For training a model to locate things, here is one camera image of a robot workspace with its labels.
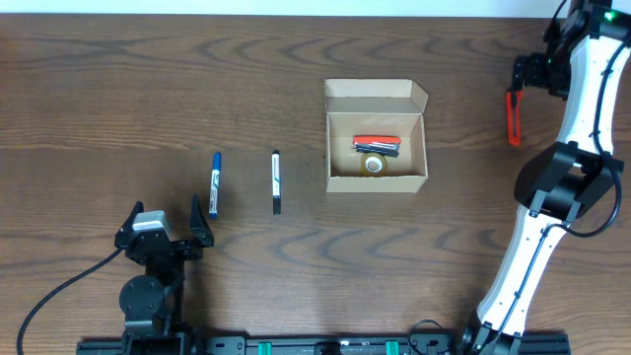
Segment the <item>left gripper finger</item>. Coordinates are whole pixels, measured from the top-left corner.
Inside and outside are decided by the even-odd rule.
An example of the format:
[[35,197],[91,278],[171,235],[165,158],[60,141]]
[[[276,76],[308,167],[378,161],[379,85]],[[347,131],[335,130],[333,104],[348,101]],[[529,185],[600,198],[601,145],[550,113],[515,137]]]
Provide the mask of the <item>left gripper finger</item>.
[[136,216],[143,212],[144,212],[144,204],[141,201],[137,201],[134,207],[132,208],[132,211],[130,212],[129,216],[127,217],[127,219],[121,226],[120,231],[131,232],[133,230],[133,223],[135,221]]
[[214,235],[203,214],[197,194],[192,195],[188,227],[193,237],[200,242],[203,248],[214,246]]

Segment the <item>red utility knife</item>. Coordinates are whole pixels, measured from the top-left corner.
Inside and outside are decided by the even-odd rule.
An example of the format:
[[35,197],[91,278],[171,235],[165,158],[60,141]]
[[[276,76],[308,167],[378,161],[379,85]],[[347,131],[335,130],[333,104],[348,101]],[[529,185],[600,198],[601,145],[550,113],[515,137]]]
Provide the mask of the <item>red utility knife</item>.
[[510,145],[519,147],[522,143],[520,105],[522,91],[508,89],[505,94],[507,134]]

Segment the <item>yellow tape roll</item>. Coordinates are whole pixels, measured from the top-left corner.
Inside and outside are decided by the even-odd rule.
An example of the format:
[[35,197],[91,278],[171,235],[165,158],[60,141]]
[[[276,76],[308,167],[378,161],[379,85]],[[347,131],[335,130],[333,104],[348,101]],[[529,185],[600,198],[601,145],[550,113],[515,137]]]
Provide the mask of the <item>yellow tape roll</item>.
[[360,171],[363,177],[383,177],[387,173],[386,157],[378,153],[365,153],[361,157]]

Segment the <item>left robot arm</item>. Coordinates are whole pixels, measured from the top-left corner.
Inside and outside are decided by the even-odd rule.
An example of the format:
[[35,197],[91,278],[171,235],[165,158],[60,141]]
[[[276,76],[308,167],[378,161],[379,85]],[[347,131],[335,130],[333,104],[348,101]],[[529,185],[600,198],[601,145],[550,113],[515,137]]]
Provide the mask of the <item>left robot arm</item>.
[[119,231],[114,245],[145,268],[121,289],[119,306],[124,313],[121,337],[124,354],[202,354],[204,340],[182,320],[184,264],[203,257],[214,245],[214,236],[194,195],[189,216],[191,237],[173,241],[162,210],[144,210],[138,201]]

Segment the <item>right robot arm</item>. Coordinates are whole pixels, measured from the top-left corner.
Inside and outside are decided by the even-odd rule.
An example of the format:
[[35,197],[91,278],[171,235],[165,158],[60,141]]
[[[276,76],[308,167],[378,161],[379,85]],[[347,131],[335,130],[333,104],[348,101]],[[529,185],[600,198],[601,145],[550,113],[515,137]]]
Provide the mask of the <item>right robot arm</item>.
[[566,235],[608,229],[620,212],[624,164],[613,156],[612,121],[630,57],[630,4],[580,0],[565,21],[552,18],[545,51],[514,61],[506,92],[509,142],[521,139],[519,104],[526,87],[566,102],[556,141],[528,161],[514,188],[520,206],[507,253],[472,315],[455,354],[559,354],[564,335],[526,334],[526,314],[548,260]]

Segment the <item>blue whiteboard marker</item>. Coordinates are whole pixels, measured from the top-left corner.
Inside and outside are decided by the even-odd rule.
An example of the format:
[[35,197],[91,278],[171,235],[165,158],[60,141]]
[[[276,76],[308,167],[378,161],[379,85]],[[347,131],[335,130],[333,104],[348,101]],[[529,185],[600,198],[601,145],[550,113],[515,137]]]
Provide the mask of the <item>blue whiteboard marker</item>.
[[211,187],[209,193],[209,217],[216,220],[218,217],[218,202],[220,190],[222,155],[216,152],[213,155],[213,166],[211,171]]

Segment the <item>black whiteboard marker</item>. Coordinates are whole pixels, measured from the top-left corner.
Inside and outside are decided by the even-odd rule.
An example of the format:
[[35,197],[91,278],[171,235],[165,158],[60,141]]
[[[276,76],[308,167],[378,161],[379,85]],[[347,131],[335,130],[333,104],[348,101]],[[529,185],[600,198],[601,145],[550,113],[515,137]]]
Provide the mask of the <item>black whiteboard marker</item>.
[[281,174],[280,174],[280,153],[274,150],[271,155],[272,172],[272,209],[274,215],[281,214]]

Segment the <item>cardboard box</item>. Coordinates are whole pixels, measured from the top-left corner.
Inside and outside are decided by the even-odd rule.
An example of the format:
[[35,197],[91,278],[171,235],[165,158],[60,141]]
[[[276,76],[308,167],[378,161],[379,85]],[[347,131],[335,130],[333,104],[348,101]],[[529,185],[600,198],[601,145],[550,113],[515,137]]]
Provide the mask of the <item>cardboard box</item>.
[[[326,79],[326,190],[416,193],[429,177],[423,114],[429,96],[410,79]],[[396,136],[383,177],[363,177],[356,135]]]

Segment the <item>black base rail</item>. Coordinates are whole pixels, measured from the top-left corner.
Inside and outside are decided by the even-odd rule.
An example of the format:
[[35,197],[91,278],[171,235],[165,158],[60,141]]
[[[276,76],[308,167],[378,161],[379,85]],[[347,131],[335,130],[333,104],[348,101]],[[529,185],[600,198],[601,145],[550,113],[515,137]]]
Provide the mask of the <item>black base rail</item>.
[[81,341],[77,355],[411,355],[455,354],[454,337],[444,331],[409,336],[246,338],[213,336],[171,339]]

